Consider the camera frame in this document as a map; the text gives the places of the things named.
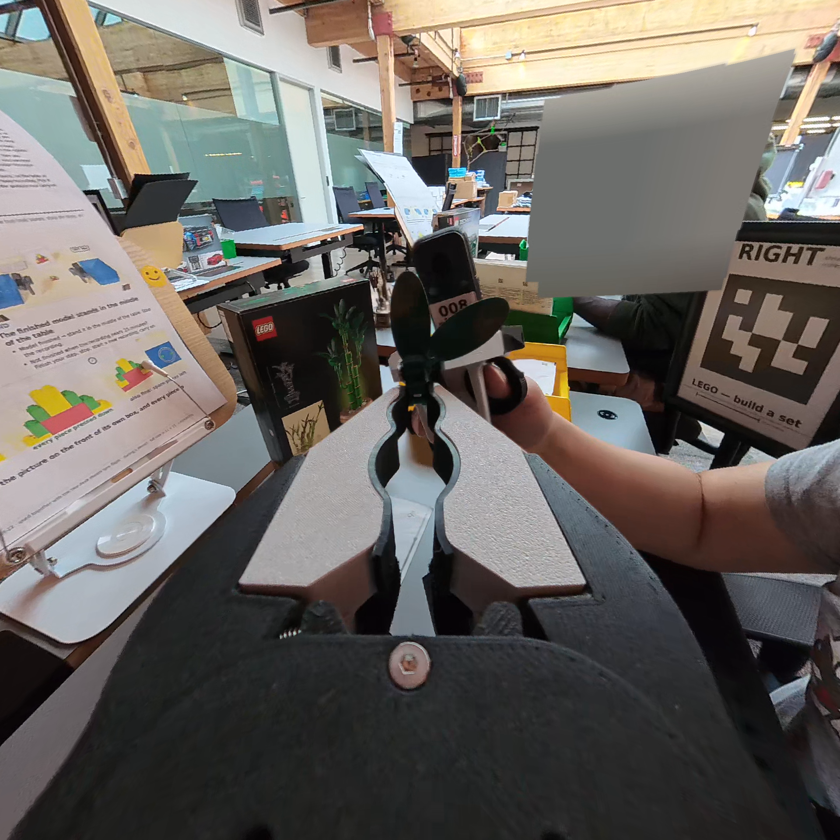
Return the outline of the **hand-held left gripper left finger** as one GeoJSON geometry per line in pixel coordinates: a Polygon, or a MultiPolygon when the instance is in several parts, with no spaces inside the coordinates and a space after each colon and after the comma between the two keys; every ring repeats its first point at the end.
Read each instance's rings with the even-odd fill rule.
{"type": "Polygon", "coordinates": [[[403,427],[392,388],[300,462],[238,586],[246,593],[328,602],[359,634],[387,634],[401,588],[387,484],[403,427]]]}

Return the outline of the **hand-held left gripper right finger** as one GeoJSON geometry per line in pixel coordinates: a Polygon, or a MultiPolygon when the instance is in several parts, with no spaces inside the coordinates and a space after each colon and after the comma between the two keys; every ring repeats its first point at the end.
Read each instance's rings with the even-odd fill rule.
{"type": "Polygon", "coordinates": [[[444,488],[423,581],[436,634],[468,635],[495,602],[586,593],[525,452],[443,386],[434,399],[433,467],[444,488]]]}

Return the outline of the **dark green lego leaf piece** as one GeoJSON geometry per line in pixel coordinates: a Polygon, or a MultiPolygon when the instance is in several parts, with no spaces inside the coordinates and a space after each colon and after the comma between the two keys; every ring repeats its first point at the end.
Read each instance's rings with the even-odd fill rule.
{"type": "Polygon", "coordinates": [[[510,308],[502,298],[470,303],[433,329],[424,286],[407,270],[395,282],[391,303],[392,336],[409,406],[430,406],[444,371],[476,368],[505,350],[501,328],[510,308]]]}

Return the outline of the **person's right forearm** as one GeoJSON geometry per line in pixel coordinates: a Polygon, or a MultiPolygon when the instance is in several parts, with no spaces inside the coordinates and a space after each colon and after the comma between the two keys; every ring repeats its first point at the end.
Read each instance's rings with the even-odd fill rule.
{"type": "Polygon", "coordinates": [[[639,552],[719,573],[814,573],[775,524],[769,464],[693,472],[604,443],[555,416],[530,448],[639,552]]]}

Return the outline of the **black lego bamboo box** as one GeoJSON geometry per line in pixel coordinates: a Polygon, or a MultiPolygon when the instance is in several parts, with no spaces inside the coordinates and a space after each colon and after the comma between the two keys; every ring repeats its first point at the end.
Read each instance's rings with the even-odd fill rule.
{"type": "Polygon", "coordinates": [[[273,461],[305,455],[382,395],[368,280],[313,281],[217,309],[273,461]]]}

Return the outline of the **person's right hand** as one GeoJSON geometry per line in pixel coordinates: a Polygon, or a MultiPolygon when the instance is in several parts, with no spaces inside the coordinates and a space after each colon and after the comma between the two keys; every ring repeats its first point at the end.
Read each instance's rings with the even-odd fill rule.
{"type": "Polygon", "coordinates": [[[571,423],[551,407],[548,397],[533,379],[525,376],[522,401],[507,413],[491,413],[492,424],[522,449],[534,455],[552,450],[557,435],[571,423]]]}

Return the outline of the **pale cardboard box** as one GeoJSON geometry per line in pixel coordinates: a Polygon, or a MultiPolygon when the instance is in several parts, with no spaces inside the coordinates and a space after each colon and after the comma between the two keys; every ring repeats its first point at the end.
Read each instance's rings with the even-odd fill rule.
{"type": "Polygon", "coordinates": [[[553,298],[528,277],[528,262],[506,259],[476,259],[479,289],[485,298],[501,298],[510,310],[553,314],[553,298]]]}

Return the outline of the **distant instruction sheet stand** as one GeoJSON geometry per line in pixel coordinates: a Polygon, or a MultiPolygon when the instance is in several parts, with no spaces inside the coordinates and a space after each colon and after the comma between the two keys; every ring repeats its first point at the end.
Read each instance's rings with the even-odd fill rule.
{"type": "Polygon", "coordinates": [[[419,239],[433,233],[439,202],[406,157],[376,150],[360,150],[360,156],[384,184],[397,222],[413,248],[419,239]]]}

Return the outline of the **green plastic bin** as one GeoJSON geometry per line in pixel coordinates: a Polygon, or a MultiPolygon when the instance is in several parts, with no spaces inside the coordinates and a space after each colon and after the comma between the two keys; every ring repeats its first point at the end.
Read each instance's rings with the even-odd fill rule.
{"type": "Polygon", "coordinates": [[[573,299],[556,297],[547,312],[510,310],[505,327],[525,343],[560,344],[564,341],[573,316],[573,299]]]}

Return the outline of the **black office chair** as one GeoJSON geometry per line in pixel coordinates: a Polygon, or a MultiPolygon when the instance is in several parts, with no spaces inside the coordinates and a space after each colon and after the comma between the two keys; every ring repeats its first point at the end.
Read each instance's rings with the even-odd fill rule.
{"type": "MultiPolygon", "coordinates": [[[[332,187],[332,193],[339,216],[339,222],[342,224],[358,223],[358,219],[350,217],[361,211],[361,205],[359,204],[355,190],[351,186],[334,185],[332,187]]],[[[351,246],[352,248],[363,251],[366,254],[365,262],[358,264],[351,270],[359,271],[363,277],[369,279],[371,270],[373,268],[378,268],[380,265],[379,238],[365,228],[362,231],[353,234],[351,246]]]]}
{"type": "MultiPolygon", "coordinates": [[[[223,228],[238,233],[250,229],[270,227],[270,222],[264,215],[258,200],[249,198],[214,198],[213,204],[217,211],[219,221],[223,228]]],[[[288,255],[282,255],[279,251],[263,250],[257,253],[258,256],[279,257],[281,263],[263,272],[265,286],[267,287],[290,287],[290,278],[296,277],[309,268],[306,260],[294,261],[288,255]]]]}

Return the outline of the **white stand base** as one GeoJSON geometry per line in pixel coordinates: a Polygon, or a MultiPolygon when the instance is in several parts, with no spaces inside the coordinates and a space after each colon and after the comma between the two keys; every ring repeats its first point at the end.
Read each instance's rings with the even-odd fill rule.
{"type": "Polygon", "coordinates": [[[128,490],[2,583],[2,618],[63,645],[114,624],[232,505],[235,491],[170,472],[163,489],[128,490]]]}

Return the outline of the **small white side table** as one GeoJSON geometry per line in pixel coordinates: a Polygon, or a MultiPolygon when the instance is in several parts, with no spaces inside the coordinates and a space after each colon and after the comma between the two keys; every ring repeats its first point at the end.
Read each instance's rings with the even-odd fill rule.
{"type": "Polygon", "coordinates": [[[587,392],[570,393],[571,422],[614,446],[655,455],[644,413],[636,402],[587,392]]]}

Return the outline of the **desk with wooden edge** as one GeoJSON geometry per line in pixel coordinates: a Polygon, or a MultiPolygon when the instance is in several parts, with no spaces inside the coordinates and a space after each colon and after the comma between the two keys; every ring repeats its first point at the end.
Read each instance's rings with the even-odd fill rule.
{"type": "Polygon", "coordinates": [[[351,246],[354,234],[363,231],[362,224],[319,227],[315,224],[288,223],[235,232],[234,242],[238,255],[273,259],[288,257],[292,262],[298,262],[351,246]]]}

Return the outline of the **black perforated chair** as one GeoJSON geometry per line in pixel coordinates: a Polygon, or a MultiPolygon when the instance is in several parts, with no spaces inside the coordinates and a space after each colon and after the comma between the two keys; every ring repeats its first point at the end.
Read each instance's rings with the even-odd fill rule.
{"type": "Polygon", "coordinates": [[[821,586],[747,574],[721,578],[745,636],[804,649],[813,646],[821,586]]]}

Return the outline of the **black stand panel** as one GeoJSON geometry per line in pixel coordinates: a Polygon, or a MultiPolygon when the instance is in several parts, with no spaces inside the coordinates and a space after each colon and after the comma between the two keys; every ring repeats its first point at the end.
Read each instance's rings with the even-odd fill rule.
{"type": "Polygon", "coordinates": [[[196,185],[188,173],[136,174],[122,231],[174,222],[196,185]]]}

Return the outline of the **printed instruction sheet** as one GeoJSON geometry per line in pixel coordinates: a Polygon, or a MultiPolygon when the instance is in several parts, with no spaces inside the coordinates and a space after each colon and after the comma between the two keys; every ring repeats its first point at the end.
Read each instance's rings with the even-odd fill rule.
{"type": "Polygon", "coordinates": [[[214,429],[222,393],[60,164],[2,114],[2,545],[34,553],[214,429]]]}

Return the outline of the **framed tag sign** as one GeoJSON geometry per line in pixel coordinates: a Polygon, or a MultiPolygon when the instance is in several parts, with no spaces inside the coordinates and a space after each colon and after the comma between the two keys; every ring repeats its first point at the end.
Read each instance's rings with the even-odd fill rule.
{"type": "Polygon", "coordinates": [[[780,457],[838,438],[839,223],[743,223],[719,290],[698,293],[675,347],[668,408],[780,457]]]}

